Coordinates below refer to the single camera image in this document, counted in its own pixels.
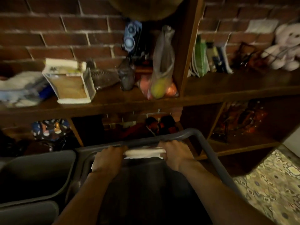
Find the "figurine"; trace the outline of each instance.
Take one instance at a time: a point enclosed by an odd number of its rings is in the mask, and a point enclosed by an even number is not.
[[[269,65],[272,69],[283,68],[293,71],[300,66],[295,56],[300,57],[300,23],[283,24],[275,31],[276,44],[262,53],[262,58],[269,56]]]

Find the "floor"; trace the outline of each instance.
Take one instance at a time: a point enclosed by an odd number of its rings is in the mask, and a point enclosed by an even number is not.
[[[248,202],[275,223],[300,224],[300,158],[285,146],[234,181]]]

